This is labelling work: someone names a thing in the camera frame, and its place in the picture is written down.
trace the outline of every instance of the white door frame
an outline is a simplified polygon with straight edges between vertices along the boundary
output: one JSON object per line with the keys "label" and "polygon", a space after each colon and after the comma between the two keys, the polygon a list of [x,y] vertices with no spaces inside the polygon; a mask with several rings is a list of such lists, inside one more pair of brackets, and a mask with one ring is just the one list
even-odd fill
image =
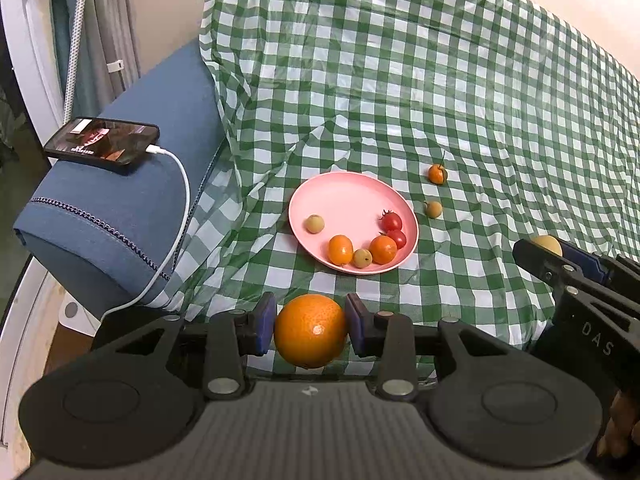
{"label": "white door frame", "polygon": [[62,126],[62,86],[50,0],[1,0],[4,34],[15,77],[40,142]]}
{"label": "white door frame", "polygon": [[42,377],[58,325],[64,289],[32,258],[0,333],[0,479],[15,478],[29,466],[30,450],[18,424],[18,405]]}

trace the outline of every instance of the yellow fruit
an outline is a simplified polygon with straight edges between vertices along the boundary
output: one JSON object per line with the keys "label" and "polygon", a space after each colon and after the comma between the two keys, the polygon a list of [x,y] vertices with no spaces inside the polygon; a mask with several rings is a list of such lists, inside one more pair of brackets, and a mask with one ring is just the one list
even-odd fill
{"label": "yellow fruit", "polygon": [[366,249],[358,249],[353,253],[352,263],[359,269],[364,269],[365,267],[369,267],[372,261],[373,261],[373,257],[371,256],[371,253]]}
{"label": "yellow fruit", "polygon": [[345,235],[335,235],[329,240],[329,260],[334,265],[346,265],[353,258],[353,244]]}
{"label": "yellow fruit", "polygon": [[544,247],[546,250],[557,254],[558,256],[562,256],[562,246],[560,245],[560,242],[551,235],[535,236],[531,241],[541,247]]}
{"label": "yellow fruit", "polygon": [[289,301],[273,329],[280,355],[302,368],[319,368],[338,357],[346,337],[343,310],[321,294],[304,294]]}
{"label": "yellow fruit", "polygon": [[305,220],[305,229],[311,234],[317,235],[324,229],[324,219],[320,215],[311,215]]}
{"label": "yellow fruit", "polygon": [[442,204],[437,201],[425,202],[424,212],[429,218],[437,218],[442,214]]}

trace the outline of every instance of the blue sofa armrest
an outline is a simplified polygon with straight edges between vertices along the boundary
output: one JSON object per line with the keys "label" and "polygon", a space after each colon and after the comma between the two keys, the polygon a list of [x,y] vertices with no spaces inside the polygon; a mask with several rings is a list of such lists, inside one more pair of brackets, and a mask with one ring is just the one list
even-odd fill
{"label": "blue sofa armrest", "polygon": [[[224,140],[215,97],[213,79],[192,41],[127,89],[102,117],[157,124],[158,144],[186,169],[193,204]],[[150,281],[183,213],[184,184],[168,156],[146,155],[126,175],[61,160],[14,228],[28,250],[100,319]],[[164,289],[173,262],[142,303]]]}

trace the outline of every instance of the white cable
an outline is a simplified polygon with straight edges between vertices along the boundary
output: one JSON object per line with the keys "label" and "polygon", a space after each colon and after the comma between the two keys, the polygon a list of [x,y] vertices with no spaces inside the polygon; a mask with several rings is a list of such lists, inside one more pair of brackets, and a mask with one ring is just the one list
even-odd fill
{"label": "white cable", "polygon": [[168,150],[163,150],[159,146],[155,146],[152,144],[146,148],[146,151],[147,153],[161,153],[162,155],[168,155],[175,161],[175,163],[178,165],[178,168],[180,168],[180,173],[182,173],[182,179],[184,180],[184,192],[185,192],[184,215],[182,215],[182,223],[180,224],[180,229],[178,229],[178,234],[175,236],[175,240],[173,245],[171,246],[171,249],[169,249],[169,252],[166,254],[164,261],[158,266],[158,270],[156,270],[156,273],[151,278],[151,281],[146,284],[146,287],[142,290],[142,292],[140,292],[140,294],[138,294],[133,300],[129,301],[128,303],[125,303],[121,306],[115,306],[109,309],[107,312],[102,314],[102,317],[100,318],[100,322],[104,321],[104,317],[107,316],[107,314],[111,314],[112,312],[117,312],[119,310],[122,310],[123,308],[127,308],[131,305],[134,305],[137,302],[139,302],[142,298],[144,298],[145,294],[149,292],[151,287],[154,285],[154,283],[158,279],[158,276],[160,276],[160,273],[162,272],[166,264],[169,263],[169,260],[174,255],[175,249],[180,243],[180,239],[182,238],[182,232],[184,231],[187,225],[187,217],[189,216],[189,206],[191,203],[191,197],[189,192],[189,179],[187,178],[187,172],[184,171],[184,166],[180,162],[180,159],[176,157],[172,152],[169,152]]}
{"label": "white cable", "polygon": [[78,72],[78,55],[80,53],[80,37],[82,36],[82,20],[84,18],[84,3],[86,0],[76,0],[74,26],[71,30],[71,48],[69,49],[69,67],[66,72],[65,111],[63,124],[71,120],[71,110],[74,106],[76,92],[76,73]]}

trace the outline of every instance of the charging cable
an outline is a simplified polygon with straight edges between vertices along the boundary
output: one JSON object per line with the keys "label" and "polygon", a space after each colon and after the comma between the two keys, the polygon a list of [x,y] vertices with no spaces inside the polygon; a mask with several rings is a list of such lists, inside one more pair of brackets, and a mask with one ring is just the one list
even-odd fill
{"label": "charging cable", "polygon": [[159,153],[160,155],[170,156],[178,165],[178,168],[180,168],[180,173],[182,174],[182,179],[184,180],[184,192],[186,196],[184,200],[184,215],[182,215],[182,223],[180,224],[180,229],[178,229],[178,234],[175,237],[175,240],[173,245],[171,246],[171,249],[169,249],[169,252],[166,254],[164,261],[158,266],[158,270],[156,270],[156,273],[151,278],[151,281],[146,284],[146,287],[142,290],[142,292],[140,292],[140,294],[138,294],[135,298],[133,298],[133,300],[129,301],[128,303],[125,303],[121,306],[115,306],[109,309],[107,312],[105,312],[102,315],[102,317],[100,318],[100,322],[104,321],[104,317],[107,316],[107,314],[111,314],[112,312],[117,312],[119,310],[122,310],[123,308],[127,308],[131,305],[134,305],[137,302],[139,302],[142,298],[144,298],[145,294],[149,292],[152,286],[154,286],[154,283],[158,279],[158,276],[160,276],[160,273],[164,269],[164,266],[169,263],[169,260],[174,255],[175,250],[178,247],[178,244],[180,243],[180,239],[182,238],[182,232],[184,231],[187,225],[187,217],[189,216],[189,206],[191,203],[191,197],[189,192],[189,179],[187,178],[187,172],[184,171],[184,166],[180,162],[180,159],[176,157],[172,152],[169,152],[168,150],[163,150],[162,148],[160,148],[159,146],[155,146],[154,144],[147,146],[146,152]]}

